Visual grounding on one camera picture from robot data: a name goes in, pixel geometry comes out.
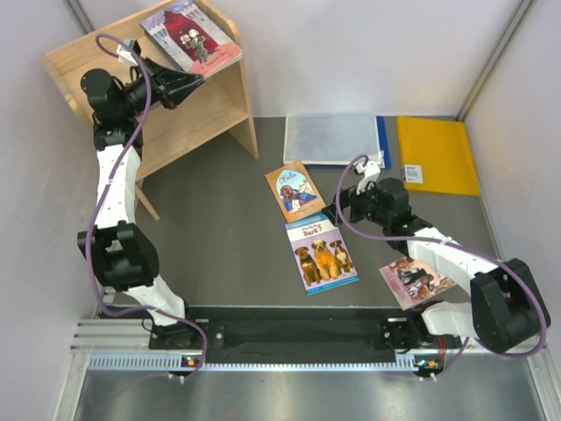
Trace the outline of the red grey castle book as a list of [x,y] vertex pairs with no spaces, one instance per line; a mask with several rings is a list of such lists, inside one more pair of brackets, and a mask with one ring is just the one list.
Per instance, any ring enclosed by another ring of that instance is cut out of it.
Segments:
[[176,1],[140,26],[187,73],[209,78],[242,58],[241,47],[192,1]]

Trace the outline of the Why Do Dogs Bark book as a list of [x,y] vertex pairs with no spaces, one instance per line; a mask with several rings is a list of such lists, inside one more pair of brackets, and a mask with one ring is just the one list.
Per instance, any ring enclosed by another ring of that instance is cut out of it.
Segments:
[[307,295],[359,279],[341,232],[324,214],[285,224],[285,229]]

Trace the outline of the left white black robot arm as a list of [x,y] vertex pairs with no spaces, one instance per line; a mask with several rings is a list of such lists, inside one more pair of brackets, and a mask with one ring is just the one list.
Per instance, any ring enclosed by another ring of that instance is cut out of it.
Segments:
[[130,83],[101,68],[80,81],[93,110],[93,137],[99,165],[97,204],[77,245],[86,259],[94,292],[110,287],[134,298],[155,327],[168,329],[179,347],[190,347],[199,328],[187,305],[160,275],[157,250],[135,222],[136,179],[142,161],[142,127],[155,103],[172,110],[204,82],[202,75],[161,66],[150,59],[131,68]]

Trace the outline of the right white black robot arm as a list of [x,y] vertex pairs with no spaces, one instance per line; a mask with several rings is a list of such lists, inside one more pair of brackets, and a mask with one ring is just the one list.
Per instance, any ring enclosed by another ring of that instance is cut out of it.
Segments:
[[519,259],[496,260],[444,236],[413,213],[403,183],[394,178],[369,182],[366,190],[339,190],[322,213],[334,225],[368,220],[382,229],[380,240],[401,254],[452,279],[470,297],[467,303],[438,301],[411,311],[409,337],[431,346],[441,335],[472,338],[488,351],[511,358],[532,338],[532,356],[545,345],[550,315],[529,266]]

